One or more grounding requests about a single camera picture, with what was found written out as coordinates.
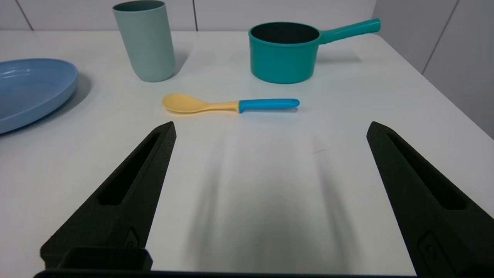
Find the light green cup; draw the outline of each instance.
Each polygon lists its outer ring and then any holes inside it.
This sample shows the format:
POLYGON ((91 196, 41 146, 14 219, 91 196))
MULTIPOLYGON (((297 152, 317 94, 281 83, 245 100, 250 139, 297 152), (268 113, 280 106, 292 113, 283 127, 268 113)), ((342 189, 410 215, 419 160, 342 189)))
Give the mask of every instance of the light green cup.
POLYGON ((175 72, 175 56, 165 3, 142 0, 113 7, 123 44, 135 74, 158 82, 175 72))

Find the plastic spoon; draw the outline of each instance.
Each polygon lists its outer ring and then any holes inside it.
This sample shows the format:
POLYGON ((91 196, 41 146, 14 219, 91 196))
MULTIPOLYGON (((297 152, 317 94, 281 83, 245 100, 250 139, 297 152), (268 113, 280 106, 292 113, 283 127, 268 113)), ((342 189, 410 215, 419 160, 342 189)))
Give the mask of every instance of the plastic spoon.
POLYGON ((229 102, 210 103, 182 93, 165 95, 163 105, 173 112, 196 113, 207 110, 232 109, 242 113, 245 109, 286 109, 300 104, 295 98, 249 99, 229 102))

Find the white wall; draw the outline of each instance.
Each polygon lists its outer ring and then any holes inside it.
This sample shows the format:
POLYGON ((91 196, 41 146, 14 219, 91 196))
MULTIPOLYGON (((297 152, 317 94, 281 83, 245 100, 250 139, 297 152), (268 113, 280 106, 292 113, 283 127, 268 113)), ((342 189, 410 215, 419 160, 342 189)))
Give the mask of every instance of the white wall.
POLYGON ((196 0, 195 4, 199 31, 247 31, 270 21, 336 28, 370 19, 375 0, 196 0))
POLYGON ((423 72, 456 0, 378 0, 372 17, 380 35, 417 71, 423 72))
POLYGON ((0 0, 0 30, 29 30, 15 0, 0 0))
POLYGON ((424 76, 494 138, 494 1, 459 0, 424 76))
MULTIPOLYGON (((248 30, 268 21, 330 29, 370 19, 376 0, 164 0, 171 29, 248 30)), ((125 0, 18 0, 34 30, 117 30, 112 6, 125 0)), ((29 30, 16 0, 0 0, 0 29, 29 30)))

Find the plate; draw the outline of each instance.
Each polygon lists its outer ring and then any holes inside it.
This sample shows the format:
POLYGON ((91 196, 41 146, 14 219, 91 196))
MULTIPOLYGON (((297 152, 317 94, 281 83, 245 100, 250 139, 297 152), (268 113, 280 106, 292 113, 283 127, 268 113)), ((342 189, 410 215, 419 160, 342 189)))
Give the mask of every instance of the plate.
POLYGON ((57 59, 0 63, 0 134, 57 109, 77 88, 77 68, 57 59))

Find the saucepan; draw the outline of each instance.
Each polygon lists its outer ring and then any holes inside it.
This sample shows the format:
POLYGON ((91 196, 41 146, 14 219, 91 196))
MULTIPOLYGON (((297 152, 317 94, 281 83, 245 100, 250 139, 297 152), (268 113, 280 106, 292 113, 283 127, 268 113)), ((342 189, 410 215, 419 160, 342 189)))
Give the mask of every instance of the saucepan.
POLYGON ((260 24, 248 32, 250 70, 257 78, 271 83, 302 82, 314 72, 319 45, 374 33, 380 28, 377 18, 328 31, 294 22, 260 24))

